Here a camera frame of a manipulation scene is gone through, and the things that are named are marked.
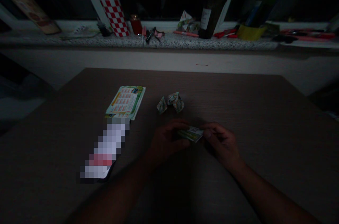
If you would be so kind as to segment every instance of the red and white checkered bottle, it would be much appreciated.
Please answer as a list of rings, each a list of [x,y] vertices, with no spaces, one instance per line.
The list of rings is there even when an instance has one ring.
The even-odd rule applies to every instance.
[[[118,37],[129,36],[120,0],[100,0],[113,32]]]

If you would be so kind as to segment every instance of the granite window sill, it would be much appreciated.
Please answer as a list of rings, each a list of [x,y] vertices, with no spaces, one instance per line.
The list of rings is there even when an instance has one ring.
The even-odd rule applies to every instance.
[[[279,45],[270,39],[258,41],[243,41],[240,39],[204,40],[196,37],[166,33],[160,42],[152,38],[149,45],[137,35],[128,37],[102,37],[97,35],[92,38],[73,39],[63,41],[61,34],[44,35],[36,31],[12,31],[0,34],[0,44],[5,46],[52,46],[52,47],[112,47],[112,48],[154,48],[154,49],[192,49],[192,50],[275,50]]]

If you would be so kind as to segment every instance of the white wall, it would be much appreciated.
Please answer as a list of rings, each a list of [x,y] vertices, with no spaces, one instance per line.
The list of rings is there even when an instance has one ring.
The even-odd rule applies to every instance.
[[[56,89],[85,67],[163,71],[278,74],[309,95],[339,78],[339,57],[296,58],[269,53],[188,51],[113,51],[95,49],[4,49],[5,56]]]

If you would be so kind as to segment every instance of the table surface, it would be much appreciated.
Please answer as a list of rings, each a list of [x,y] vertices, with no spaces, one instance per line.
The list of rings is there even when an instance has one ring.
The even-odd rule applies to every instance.
[[[338,124],[283,77],[87,68],[0,138],[2,223],[59,223],[100,184],[76,172],[107,127],[104,113],[121,85],[146,87],[116,179],[174,117],[233,130],[243,158],[320,221],[339,221]],[[179,91],[185,108],[156,112]],[[151,176],[127,222],[258,223],[232,176],[202,144],[172,156]]]

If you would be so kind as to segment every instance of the pen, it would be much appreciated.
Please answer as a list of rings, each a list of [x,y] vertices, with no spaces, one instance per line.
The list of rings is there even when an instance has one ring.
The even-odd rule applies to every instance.
[[[199,37],[199,35],[192,34],[192,33],[187,33],[187,32],[173,31],[173,33],[181,34],[181,35],[187,35],[187,36],[192,36],[192,37]]]

